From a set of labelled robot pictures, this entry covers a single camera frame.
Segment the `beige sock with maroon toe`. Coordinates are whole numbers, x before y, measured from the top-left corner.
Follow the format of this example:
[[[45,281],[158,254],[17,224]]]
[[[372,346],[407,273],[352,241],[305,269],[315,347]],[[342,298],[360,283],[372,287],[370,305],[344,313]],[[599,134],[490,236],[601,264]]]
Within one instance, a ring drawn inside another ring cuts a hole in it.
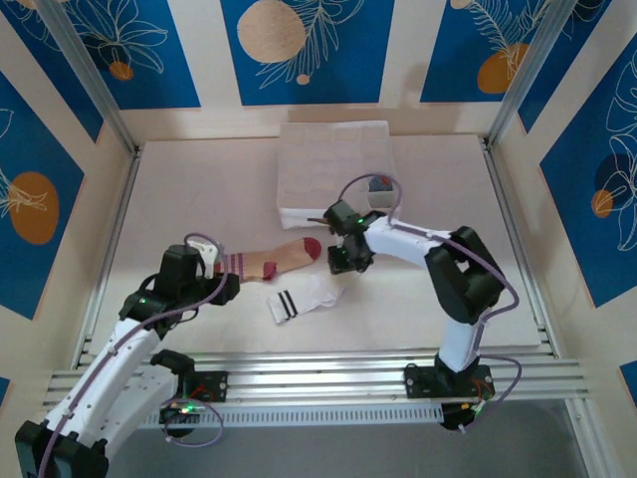
[[[321,251],[318,239],[304,237],[271,250],[230,254],[229,272],[242,283],[269,282],[278,275],[311,265]]]

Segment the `aluminium frame post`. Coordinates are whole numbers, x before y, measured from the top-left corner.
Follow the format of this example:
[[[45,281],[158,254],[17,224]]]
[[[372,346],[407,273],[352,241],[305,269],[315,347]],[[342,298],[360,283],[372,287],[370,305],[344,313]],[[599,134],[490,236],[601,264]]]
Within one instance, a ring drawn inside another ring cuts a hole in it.
[[[131,157],[136,157],[138,145],[64,7],[57,0],[34,0],[34,3],[66,61],[116,140]]]
[[[522,64],[519,66],[509,90],[505,93],[501,107],[484,139],[487,152],[492,152],[503,139],[577,1],[551,0],[548,3],[546,15],[538,25]]]

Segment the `black controller box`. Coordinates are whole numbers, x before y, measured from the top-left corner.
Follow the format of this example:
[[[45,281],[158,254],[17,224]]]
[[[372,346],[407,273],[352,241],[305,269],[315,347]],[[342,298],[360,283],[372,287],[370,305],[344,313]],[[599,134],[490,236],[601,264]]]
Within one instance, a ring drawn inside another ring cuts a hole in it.
[[[186,437],[199,421],[200,414],[191,405],[168,405],[159,412],[159,425],[168,438]]]
[[[450,431],[465,433],[477,422],[479,415],[486,409],[486,400],[443,404],[443,422],[441,425]]]

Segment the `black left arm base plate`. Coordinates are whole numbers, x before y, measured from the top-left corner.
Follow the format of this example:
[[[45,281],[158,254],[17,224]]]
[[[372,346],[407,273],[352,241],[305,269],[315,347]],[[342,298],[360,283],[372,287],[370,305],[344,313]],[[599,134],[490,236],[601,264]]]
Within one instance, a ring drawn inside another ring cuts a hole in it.
[[[175,391],[167,399],[186,398],[201,402],[225,402],[228,392],[227,371],[190,371],[181,374]]]

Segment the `white fabric organizer box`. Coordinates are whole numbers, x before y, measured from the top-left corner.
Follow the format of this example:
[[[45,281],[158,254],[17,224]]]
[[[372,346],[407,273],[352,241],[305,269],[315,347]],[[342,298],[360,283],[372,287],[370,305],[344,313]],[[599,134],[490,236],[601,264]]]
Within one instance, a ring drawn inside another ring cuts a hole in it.
[[[398,177],[385,120],[287,122],[278,142],[277,207],[285,229],[313,227],[340,195],[357,212],[389,211],[391,192],[369,193],[372,175]]]

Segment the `aluminium side rail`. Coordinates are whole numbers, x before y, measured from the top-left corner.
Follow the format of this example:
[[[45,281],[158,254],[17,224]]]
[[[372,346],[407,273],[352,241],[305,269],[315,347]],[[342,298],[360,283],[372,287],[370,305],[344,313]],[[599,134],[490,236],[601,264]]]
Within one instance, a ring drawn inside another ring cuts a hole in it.
[[[96,322],[99,317],[100,308],[104,299],[107,280],[112,268],[116,247],[121,234],[121,229],[130,202],[134,183],[137,177],[142,150],[143,146],[138,145],[134,149],[133,154],[130,157],[130,164],[126,172],[125,182],[123,184],[119,200],[116,204],[116,210],[111,222],[111,226],[108,230],[106,248],[101,261],[101,267],[99,269],[95,286],[90,295],[90,299],[85,310],[82,326],[80,327],[78,339],[76,341],[74,353],[70,360],[71,369],[76,369],[79,366],[81,357],[83,355],[84,346],[88,338],[91,338],[93,336]]]
[[[545,333],[548,344],[550,345],[551,354],[555,358],[560,359],[562,352],[559,346],[559,340],[555,337],[545,301],[531,269],[530,257],[522,235],[523,222],[522,217],[519,215],[518,201],[507,183],[504,163],[494,156],[492,152],[493,148],[485,138],[481,139],[481,147],[494,192],[501,209],[501,214],[506,225],[509,240],[514,251],[517,266],[524,283],[525,294],[531,306],[533,318],[537,327],[542,329]]]

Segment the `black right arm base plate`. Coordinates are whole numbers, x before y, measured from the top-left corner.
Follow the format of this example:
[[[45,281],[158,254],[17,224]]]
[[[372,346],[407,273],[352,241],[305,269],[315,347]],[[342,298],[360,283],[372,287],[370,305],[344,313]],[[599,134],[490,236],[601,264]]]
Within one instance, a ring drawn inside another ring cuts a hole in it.
[[[404,371],[404,385],[408,398],[482,398],[495,395],[491,370],[479,364],[474,370],[452,372],[436,366],[409,363]]]

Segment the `white sock with black stripes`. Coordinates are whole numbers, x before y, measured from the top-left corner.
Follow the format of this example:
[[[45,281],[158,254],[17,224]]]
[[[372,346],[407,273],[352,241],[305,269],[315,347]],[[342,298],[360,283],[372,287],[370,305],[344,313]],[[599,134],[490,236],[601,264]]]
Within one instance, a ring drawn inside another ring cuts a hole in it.
[[[313,274],[271,295],[266,304],[275,323],[282,325],[315,309],[333,307],[351,279],[348,274]]]

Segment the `aluminium mounting rail beam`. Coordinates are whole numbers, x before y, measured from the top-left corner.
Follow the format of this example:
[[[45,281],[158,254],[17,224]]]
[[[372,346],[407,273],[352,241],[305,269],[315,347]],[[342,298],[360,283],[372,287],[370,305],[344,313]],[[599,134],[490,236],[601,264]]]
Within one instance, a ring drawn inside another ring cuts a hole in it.
[[[523,374],[510,399],[571,399],[590,395],[583,368],[574,358],[558,358],[549,345],[495,348],[481,362],[492,371],[497,392],[506,390],[517,367],[491,356],[516,359]],[[431,365],[432,349],[343,353],[192,353],[202,370],[229,373],[228,405],[324,405],[405,402],[403,370]]]

